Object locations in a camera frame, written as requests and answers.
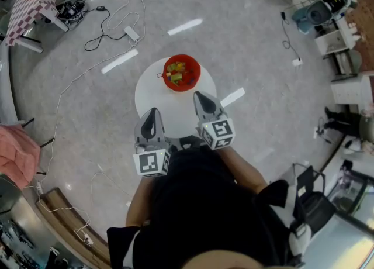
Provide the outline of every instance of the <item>black cable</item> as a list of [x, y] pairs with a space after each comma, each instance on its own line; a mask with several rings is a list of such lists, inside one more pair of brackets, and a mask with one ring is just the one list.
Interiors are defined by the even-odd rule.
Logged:
[[[95, 8], [95, 9], [91, 9], [91, 10], [89, 10], [89, 11], [87, 11], [87, 12], [85, 12], [85, 13], [83, 14], [83, 15], [85, 15], [85, 14], [87, 14], [88, 12], [91, 12], [91, 11], [94, 11], [94, 10], [97, 10], [97, 11], [106, 11], [106, 12], [108, 13], [108, 16], [107, 16], [106, 18], [104, 18], [104, 20], [101, 22], [101, 25], [100, 25], [100, 27], [101, 27], [101, 35], [100, 35], [99, 37], [95, 38], [95, 39], [88, 40], [88, 41], [85, 43], [85, 45], [84, 45], [84, 49], [85, 49], [86, 51], [94, 51], [94, 50], [96, 50], [96, 49], [100, 46], [101, 40], [102, 40], [102, 38], [103, 38], [104, 36], [107, 36], [108, 38], [113, 39], [113, 40], [120, 40], [120, 39], [122, 39], [122, 38], [124, 38], [124, 37], [126, 36], [126, 33], [125, 33], [125, 34], [122, 35], [120, 38], [114, 38], [114, 37], [109, 36], [108, 34], [105, 34], [105, 33], [104, 33], [104, 30], [103, 30], [103, 24], [104, 24], [104, 22], [105, 22], [108, 18], [110, 18], [110, 12], [109, 12], [109, 10], [107, 10], [105, 7], [103, 7], [104, 9], [98, 9], [98, 8], [100, 8], [100, 7], [97, 7], [97, 8]], [[92, 43], [92, 42], [94, 42], [94, 41], [96, 41], [96, 40], [99, 40], [98, 45], [97, 45], [96, 47], [94, 47], [93, 49], [88, 49], [88, 48], [86, 48], [87, 44]]]
[[282, 12], [284, 12], [284, 11], [286, 11], [286, 10], [288, 10], [288, 9], [291, 9], [291, 8], [293, 8], [293, 7], [296, 7], [296, 6], [298, 6], [298, 5], [303, 5], [303, 4], [308, 3], [308, 2], [310, 2], [310, 1], [315, 1], [315, 0], [306, 0], [306, 1], [304, 1], [304, 2], [296, 3], [296, 4], [294, 4], [294, 5], [291, 5], [291, 6], [287, 7], [287, 8], [285, 8]]
[[282, 19], [283, 31], [285, 32], [285, 35], [287, 37], [287, 40], [282, 41], [283, 47], [285, 47], [286, 50], [292, 49], [295, 52], [295, 54], [297, 55], [297, 57], [299, 58], [299, 60], [301, 60], [300, 55], [297, 53], [295, 48], [291, 45], [291, 40], [290, 40], [290, 37], [287, 34], [287, 31], [286, 31], [286, 28], [285, 28], [285, 23], [286, 23], [286, 25], [290, 24], [287, 19]]

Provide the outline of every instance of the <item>white cable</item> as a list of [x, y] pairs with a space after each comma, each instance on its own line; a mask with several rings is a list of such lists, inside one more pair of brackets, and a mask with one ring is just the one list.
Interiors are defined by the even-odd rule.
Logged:
[[[143, 4], [143, 27], [144, 27], [144, 34], [143, 34], [143, 36], [142, 37], [140, 37], [136, 42], [135, 42], [135, 44], [131, 44], [131, 41], [130, 41], [130, 39], [129, 39], [129, 43], [130, 43], [130, 45], [131, 45], [131, 47], [128, 49], [128, 50], [126, 50], [126, 51], [124, 51], [124, 52], [122, 52], [122, 53], [119, 53], [119, 54], [117, 54], [117, 55], [114, 55], [114, 56], [112, 56], [112, 57], [110, 57], [110, 58], [107, 58], [107, 59], [104, 59], [104, 60], [102, 60], [102, 61], [100, 61], [99, 63], [96, 63], [94, 66], [92, 66], [92, 67], [90, 67], [89, 69], [87, 69], [87, 70], [85, 70], [82, 74], [80, 74], [79, 76], [77, 76], [77, 78], [75, 78], [75, 79], [73, 79], [70, 83], [69, 83], [69, 85], [60, 93], [60, 97], [58, 98], [58, 102], [57, 102], [57, 107], [56, 107], [56, 126], [55, 126], [55, 128], [54, 128], [54, 136], [53, 136], [53, 141], [51, 142], [51, 151], [52, 151], [52, 156], [51, 156], [51, 158], [49, 159], [49, 163], [48, 163], [48, 167], [47, 167], [47, 171], [46, 171], [46, 176], [40, 181], [40, 184], [42, 184], [42, 182], [46, 179], [46, 177], [47, 177], [47, 175], [48, 175], [48, 173], [49, 173], [49, 169], [50, 169], [50, 166], [51, 166], [51, 162], [52, 162], [52, 160], [53, 160], [53, 157], [54, 157], [54, 152], [53, 152], [53, 144], [54, 144], [54, 142], [55, 142], [55, 140], [56, 140], [56, 135], [57, 135], [57, 128], [58, 128], [58, 108], [59, 108], [59, 106], [60, 106], [60, 102], [61, 102], [61, 97], [62, 97], [62, 95], [66, 92], [66, 90], [67, 89], [69, 89], [69, 87], [76, 81], [76, 80], [78, 80], [78, 79], [80, 79], [83, 75], [85, 75], [88, 71], [90, 71], [90, 70], [92, 70], [93, 68], [95, 68], [96, 66], [99, 66], [100, 64], [102, 64], [103, 62], [106, 62], [106, 61], [109, 61], [109, 60], [111, 60], [111, 59], [113, 59], [113, 58], [116, 58], [116, 57], [118, 57], [118, 56], [121, 56], [121, 55], [124, 55], [124, 54], [126, 54], [128, 51], [130, 51], [134, 46], [136, 46], [138, 43], [139, 43], [139, 41], [140, 40], [143, 40], [144, 38], [145, 38], [145, 36], [146, 36], [146, 5], [144, 4], [144, 1], [143, 0], [141, 0], [141, 3]], [[130, 12], [130, 13], [128, 13], [122, 20], [121, 20], [121, 22], [116, 26], [116, 27], [118, 27], [123, 21], [124, 21], [124, 19], [129, 15], [129, 14], [131, 14], [131, 13], [136, 13], [136, 14], [138, 14], [137, 12]], [[140, 17], [140, 15], [138, 14], [138, 19], [136, 20], [136, 22], [135, 22], [135, 24], [133, 25], [133, 28], [135, 27], [135, 25], [136, 25], [136, 23], [138, 22], [138, 20], [139, 20], [139, 17]], [[91, 179], [91, 194], [92, 194], [92, 180], [93, 180], [93, 178], [97, 175], [97, 174], [99, 174], [99, 173], [96, 173], [93, 177], [92, 177], [92, 179]], [[55, 211], [58, 211], [58, 210], [63, 210], [63, 209], [66, 209], [66, 210], [71, 210], [71, 209], [75, 209], [76, 211], [78, 211], [78, 212], [82, 212], [82, 213], [84, 213], [84, 214], [86, 214], [86, 216], [87, 216], [87, 221], [86, 221], [86, 224], [83, 226], [83, 227], [81, 227], [81, 228], [79, 228], [79, 229], [75, 229], [74, 230], [74, 233], [79, 237], [79, 239], [81, 240], [81, 241], [83, 241], [84, 242], [84, 239], [82, 239], [81, 237], [80, 237], [80, 235], [78, 234], [79, 232], [82, 232], [82, 233], [84, 233], [84, 231], [83, 231], [83, 229], [84, 228], [86, 228], [86, 227], [88, 227], [90, 224], [91, 224], [91, 219], [90, 219], [90, 217], [89, 217], [89, 215], [88, 215], [88, 213], [86, 212], [86, 211], [83, 211], [83, 210], [80, 210], [80, 209], [78, 209], [78, 208], [76, 208], [76, 207], [74, 207], [74, 206], [72, 206], [72, 207], [70, 207], [70, 208], [59, 208], [59, 209], [55, 209], [55, 210], [48, 210], [47, 208], [46, 208], [46, 206], [44, 206], [44, 204], [41, 202], [41, 200], [40, 200], [40, 195], [39, 195], [39, 193], [37, 193], [38, 194], [38, 196], [39, 196], [39, 204], [41, 205], [41, 206], [43, 206], [43, 208], [46, 210], [46, 211], [48, 211], [48, 212], [50, 212], [50, 213], [52, 213], [52, 212], [55, 212]]]
[[102, 171], [98, 171], [97, 173], [95, 173], [94, 175], [93, 175], [93, 177], [91, 178], [91, 204], [92, 205], [94, 205], [94, 199], [93, 199], [93, 195], [92, 195], [92, 185], [93, 185], [93, 183], [94, 183], [94, 178], [98, 175], [98, 174], [102, 174], [102, 175], [104, 175], [109, 181], [111, 181], [112, 182], [112, 184], [114, 185], [114, 186], [116, 186], [118, 189], [120, 189], [123, 193], [125, 193], [126, 195], [128, 195], [129, 197], [131, 197], [131, 195], [130, 194], [128, 194], [125, 190], [122, 190], [115, 182], [114, 182], [114, 180], [112, 180], [110, 177], [108, 177], [105, 173], [103, 173]]
[[[3, 177], [0, 177], [1, 179], [3, 179], [4, 181], [6, 181], [8, 184], [11, 184], [13, 187], [17, 188], [17, 189], [20, 189], [17, 187], [17, 185], [13, 184], [12, 182], [9, 182], [6, 178], [3, 178]], [[23, 189], [25, 188], [37, 188], [36, 186], [26, 186], [26, 187], [23, 187]]]
[[146, 36], [146, 5], [144, 4], [144, 1], [143, 1], [143, 0], [141, 0], [141, 3], [142, 3], [143, 6], [144, 6], [144, 8], [143, 8], [143, 27], [144, 27], [144, 34], [143, 34], [143, 36], [140, 37], [140, 38], [135, 42], [135, 44], [131, 44], [131, 42], [130, 42], [130, 40], [129, 40], [131, 47], [130, 47], [128, 50], [126, 50], [126, 51], [124, 51], [124, 52], [122, 52], [122, 53], [119, 53], [119, 54], [117, 54], [117, 55], [115, 55], [115, 56], [112, 56], [112, 57], [109, 57], [109, 58], [107, 58], [107, 59], [104, 59], [104, 60], [100, 61], [99, 63], [96, 63], [94, 66], [90, 67], [89, 69], [87, 69], [86, 71], [84, 71], [82, 74], [80, 74], [79, 76], [77, 76], [77, 78], [73, 79], [73, 80], [70, 82], [70, 84], [68, 85], [68, 87], [66, 87], [66, 88], [61, 92], [60, 97], [58, 98], [58, 103], [57, 103], [57, 107], [56, 107], [56, 126], [55, 126], [55, 129], [54, 129], [53, 141], [51, 142], [51, 151], [52, 151], [52, 156], [51, 156], [51, 158], [49, 159], [49, 163], [48, 163], [48, 167], [47, 167], [47, 171], [46, 171], [46, 176], [45, 176], [45, 177], [40, 181], [40, 183], [42, 183], [42, 182], [47, 178], [47, 175], [48, 175], [48, 172], [49, 172], [49, 168], [50, 168], [50, 166], [51, 166], [51, 162], [52, 162], [53, 157], [54, 157], [53, 144], [54, 144], [54, 142], [55, 142], [55, 140], [56, 140], [56, 134], [57, 134], [57, 128], [58, 128], [58, 108], [60, 107], [60, 102], [61, 102], [61, 97], [62, 97], [62, 95], [65, 93], [65, 91], [66, 91], [67, 89], [69, 89], [69, 87], [71, 86], [71, 84], [73, 84], [76, 80], [78, 80], [78, 79], [81, 78], [83, 75], [85, 75], [88, 71], [92, 70], [92, 69], [95, 68], [96, 66], [102, 64], [103, 62], [109, 61], [109, 60], [111, 60], [111, 59], [113, 59], [113, 58], [115, 58], [115, 57], [118, 57], [118, 56], [121, 56], [121, 55], [126, 54], [126, 53], [127, 53], [128, 51], [130, 51], [134, 46], [136, 46], [136, 45], [139, 43], [140, 40], [143, 40], [143, 39], [145, 38], [145, 36]]

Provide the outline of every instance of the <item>cable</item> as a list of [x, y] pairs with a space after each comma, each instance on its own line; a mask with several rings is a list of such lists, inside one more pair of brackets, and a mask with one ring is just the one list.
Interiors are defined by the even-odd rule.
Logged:
[[291, 5], [291, 6], [287, 7], [287, 8], [285, 8], [282, 12], [284, 12], [284, 11], [286, 11], [286, 10], [288, 10], [288, 9], [291, 9], [291, 8], [293, 8], [293, 7], [296, 7], [296, 6], [298, 6], [298, 5], [303, 5], [303, 4], [308, 3], [308, 2], [310, 2], [310, 1], [314, 2], [315, 0], [306, 0], [306, 1], [303, 1], [303, 2], [300, 2], [300, 3], [293, 4], [293, 5]]
[[110, 24], [110, 21], [114, 18], [114, 16], [117, 14], [118, 11], [120, 11], [121, 9], [125, 8], [128, 4], [129, 4], [130, 0], [127, 0], [127, 2], [125, 4], [123, 4], [120, 8], [118, 8], [114, 13], [113, 15], [110, 17], [110, 19], [108, 20], [108, 22], [106, 23], [106, 27], [109, 29], [109, 30], [114, 30], [115, 28], [117, 28], [130, 14], [136, 14], [138, 16], [137, 20], [135, 21], [134, 25], [132, 26], [132, 28], [134, 29], [135, 25], [137, 24], [138, 20], [140, 19], [140, 15], [139, 13], [137, 12], [129, 12], [128, 14], [126, 14], [122, 20], [114, 27], [109, 27], [109, 24]]
[[48, 172], [49, 172], [49, 169], [50, 169], [50, 166], [51, 166], [51, 162], [53, 160], [53, 157], [54, 157], [54, 152], [53, 152], [53, 144], [56, 140], [56, 135], [57, 135], [57, 128], [58, 128], [58, 108], [60, 107], [60, 102], [61, 102], [61, 97], [62, 95], [67, 91], [67, 89], [69, 89], [69, 87], [74, 83], [76, 82], [76, 80], [80, 79], [83, 75], [85, 75], [88, 71], [92, 70], [93, 68], [95, 68], [96, 66], [99, 66], [100, 64], [106, 62], [106, 61], [109, 61], [113, 58], [116, 58], [118, 56], [121, 56], [121, 55], [124, 55], [126, 54], [128, 51], [130, 51], [134, 46], [136, 46], [141, 40], [143, 40], [146, 36], [146, 5], [144, 4], [144, 1], [141, 0], [141, 3], [143, 4], [143, 28], [144, 28], [144, 34], [142, 37], [140, 37], [138, 39], [138, 41], [135, 42], [135, 44], [130, 44], [131, 47], [129, 49], [127, 49], [126, 51], [122, 52], [122, 53], [119, 53], [117, 55], [114, 55], [112, 57], [109, 57], [107, 59], [104, 59], [98, 63], [96, 63], [94, 66], [90, 67], [89, 69], [85, 70], [82, 74], [80, 74], [79, 76], [77, 76], [75, 79], [73, 79], [69, 85], [61, 92], [60, 94], [60, 97], [58, 98], [58, 102], [57, 102], [57, 107], [56, 107], [56, 126], [55, 126], [55, 129], [54, 129], [54, 136], [53, 136], [53, 141], [51, 142], [51, 151], [52, 151], [52, 156], [51, 158], [49, 159], [49, 163], [48, 163], [48, 167], [47, 167], [47, 171], [46, 171], [46, 176], [40, 181], [40, 183], [42, 183], [46, 177], [48, 176]]
[[129, 197], [131, 197], [130, 194], [128, 194], [125, 190], [122, 190], [115, 182], [114, 180], [112, 180], [110, 177], [108, 177], [105, 173], [103, 173], [102, 171], [98, 171], [97, 173], [95, 173], [93, 175], [93, 177], [91, 178], [91, 204], [94, 205], [94, 199], [93, 199], [93, 195], [92, 195], [92, 184], [94, 183], [94, 178], [98, 175], [98, 174], [102, 174], [104, 175], [109, 181], [112, 182], [112, 184], [114, 186], [116, 186], [118, 189], [120, 189], [123, 193], [125, 193], [126, 195], [128, 195]]
[[297, 55], [297, 57], [299, 58], [299, 60], [301, 60], [300, 55], [297, 53], [297, 51], [295, 50], [295, 48], [291, 45], [291, 40], [290, 40], [290, 37], [287, 34], [287, 31], [286, 31], [286, 28], [285, 28], [285, 23], [286, 23], [286, 25], [290, 24], [288, 20], [286, 20], [286, 19], [283, 18], [282, 19], [282, 27], [283, 27], [283, 31], [284, 31], [284, 33], [285, 33], [285, 35], [287, 37], [287, 40], [282, 41], [283, 47], [286, 50], [292, 49], [295, 52], [295, 55]]
[[[317, 131], [316, 131], [317, 136], [320, 137], [320, 138], [322, 138], [323, 140], [325, 140], [325, 142], [327, 142], [328, 144], [337, 144], [337, 142], [332, 141], [331, 138], [329, 138], [329, 137], [328, 137], [328, 138], [324, 137], [324, 135], [325, 135], [325, 130], [326, 130], [326, 128], [325, 128], [325, 120], [324, 120], [324, 118], [321, 116], [321, 117], [318, 119], [318, 126], [317, 126]], [[352, 152], [354, 152], [354, 153], [364, 153], [363, 150], [353, 150], [353, 149], [349, 148], [350, 145], [349, 145], [348, 147], [346, 146], [347, 143], [352, 142], [352, 141], [354, 141], [354, 140], [360, 140], [360, 139], [359, 139], [359, 138], [354, 138], [354, 139], [352, 139], [352, 140], [346, 142], [344, 145], [341, 144], [340, 147], [342, 147], [343, 149], [346, 149], [346, 150], [350, 150], [350, 151], [352, 151]]]
[[[11, 184], [13, 187], [17, 188], [17, 189], [20, 189], [17, 187], [17, 185], [13, 184], [12, 182], [9, 182], [6, 178], [3, 178], [3, 177], [0, 177], [2, 180], [6, 181], [8, 184]], [[26, 186], [26, 187], [23, 187], [23, 189], [25, 188], [37, 188], [36, 186]]]
[[[126, 33], [125, 33], [124, 35], [122, 35], [122, 36], [119, 37], [119, 38], [114, 38], [114, 37], [109, 36], [108, 34], [105, 34], [105, 33], [104, 33], [104, 30], [103, 30], [103, 24], [104, 24], [104, 22], [105, 22], [105, 21], [110, 17], [110, 12], [109, 12], [109, 10], [107, 10], [106, 8], [105, 8], [103, 11], [106, 11], [106, 12], [108, 13], [108, 16], [107, 16], [106, 18], [104, 18], [104, 20], [101, 22], [101, 25], [100, 25], [100, 28], [101, 28], [101, 35], [100, 35], [99, 37], [95, 38], [95, 39], [88, 40], [88, 41], [85, 43], [85, 45], [84, 45], [84, 49], [85, 49], [86, 51], [94, 51], [94, 50], [96, 50], [96, 49], [100, 46], [101, 40], [102, 40], [102, 38], [103, 38], [104, 36], [107, 36], [108, 38], [113, 39], [113, 40], [120, 40], [120, 39], [122, 39], [122, 38], [124, 38], [124, 37], [126, 36]], [[91, 42], [94, 42], [94, 41], [96, 41], [96, 40], [98, 40], [98, 39], [99, 39], [99, 42], [98, 42], [98, 45], [97, 45], [96, 47], [94, 47], [93, 49], [88, 49], [88, 48], [86, 47], [87, 44], [89, 44], [89, 43], [91, 43]]]
[[[96, 66], [99, 66], [100, 64], [102, 64], [102, 63], [104, 63], [104, 62], [106, 62], [106, 61], [109, 61], [109, 60], [111, 60], [111, 59], [113, 59], [113, 58], [116, 58], [116, 57], [118, 57], [118, 56], [121, 56], [121, 55], [124, 55], [124, 54], [126, 54], [128, 51], [130, 51], [134, 46], [136, 46], [141, 40], [143, 40], [144, 38], [145, 38], [145, 36], [146, 36], [146, 5], [144, 4], [144, 1], [143, 0], [141, 0], [141, 3], [143, 4], [143, 28], [144, 28], [144, 34], [142, 35], [142, 37], [140, 37], [139, 39], [138, 39], [138, 41], [136, 41], [135, 42], [135, 44], [131, 44], [130, 43], [130, 48], [128, 48], [126, 51], [124, 51], [124, 52], [122, 52], [122, 53], [119, 53], [119, 54], [117, 54], [117, 55], [114, 55], [114, 56], [111, 56], [111, 57], [109, 57], [109, 58], [107, 58], [107, 59], [104, 59], [104, 60], [102, 60], [102, 61], [100, 61], [100, 62], [98, 62], [98, 63], [96, 63], [95, 65], [93, 65], [92, 67], [90, 67], [90, 68], [88, 68], [87, 70], [85, 70], [82, 74], [80, 74], [79, 76], [77, 76], [76, 78], [74, 78], [70, 83], [69, 83], [69, 85], [60, 93], [60, 96], [59, 96], [59, 98], [58, 98], [58, 102], [57, 102], [57, 106], [56, 106], [56, 126], [55, 126], [55, 128], [54, 128], [54, 138], [53, 138], [53, 141], [51, 142], [51, 158], [49, 159], [49, 163], [48, 163], [48, 167], [47, 167], [47, 170], [46, 170], [46, 176], [40, 181], [40, 184], [42, 184], [42, 182], [47, 178], [47, 176], [48, 176], [48, 173], [49, 173], [49, 169], [50, 169], [50, 166], [51, 166], [51, 162], [52, 162], [52, 160], [53, 160], [53, 157], [54, 157], [54, 151], [53, 151], [53, 145], [54, 145], [54, 142], [55, 142], [55, 140], [56, 140], [56, 135], [57, 135], [57, 128], [58, 128], [58, 108], [60, 107], [60, 103], [61, 103], [61, 97], [62, 97], [62, 95], [69, 89], [69, 87], [74, 83], [74, 82], [76, 82], [78, 79], [80, 79], [83, 75], [85, 75], [88, 71], [90, 71], [90, 70], [92, 70], [93, 68], [95, 68]], [[48, 210], [43, 204], [42, 204], [42, 202], [41, 202], [41, 200], [40, 200], [40, 195], [39, 195], [39, 193], [38, 193], [38, 196], [39, 196], [39, 203], [41, 204], [41, 206], [43, 206], [43, 208], [44, 209], [46, 209], [46, 211], [48, 211], [48, 212], [55, 212], [55, 211], [57, 211], [57, 210], [61, 210], [61, 209], [75, 209], [76, 211], [79, 211], [79, 212], [83, 212], [83, 213], [85, 213], [86, 215], [87, 215], [87, 218], [88, 218], [88, 220], [87, 220], [87, 222], [86, 222], [86, 224], [83, 226], [83, 227], [81, 227], [81, 228], [79, 228], [79, 229], [75, 229], [74, 230], [74, 233], [79, 237], [79, 239], [81, 240], [81, 241], [83, 241], [84, 242], [84, 239], [82, 239], [81, 237], [80, 237], [80, 235], [78, 234], [79, 232], [83, 232], [84, 233], [84, 231], [83, 231], [83, 229], [84, 228], [86, 228], [86, 227], [88, 227], [90, 224], [91, 224], [91, 219], [89, 218], [89, 215], [88, 215], [88, 213], [87, 212], [85, 212], [85, 211], [83, 211], [83, 210], [80, 210], [80, 209], [78, 209], [78, 208], [76, 208], [76, 207], [71, 207], [71, 208], [60, 208], [60, 209], [55, 209], [55, 210]]]

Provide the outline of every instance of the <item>table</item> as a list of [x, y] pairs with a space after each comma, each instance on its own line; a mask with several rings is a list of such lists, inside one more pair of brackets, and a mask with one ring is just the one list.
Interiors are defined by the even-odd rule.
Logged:
[[193, 89], [185, 92], [169, 89], [163, 78], [157, 78], [168, 59], [163, 58], [153, 63], [139, 78], [135, 89], [136, 111], [142, 117], [148, 110], [156, 107], [162, 116], [165, 137], [188, 137], [196, 133], [198, 126], [193, 93], [199, 90], [217, 97], [216, 86], [208, 71], [200, 65], [201, 75]]
[[41, 15], [44, 15], [66, 32], [68, 27], [57, 18], [58, 11], [54, 6], [55, 2], [56, 0], [16, 0], [11, 11], [11, 18], [6, 33], [6, 45], [14, 46], [14, 44], [17, 43], [41, 53], [43, 48], [40, 42], [22, 37], [22, 34], [30, 24]]
[[[292, 4], [294, 4], [297, 9], [308, 6], [313, 2], [313, 0], [292, 0]], [[351, 50], [356, 45], [356, 41], [354, 40], [352, 33], [349, 31], [345, 18], [342, 18], [341, 15], [337, 15], [334, 19], [338, 30], [315, 39], [317, 47], [323, 56]]]

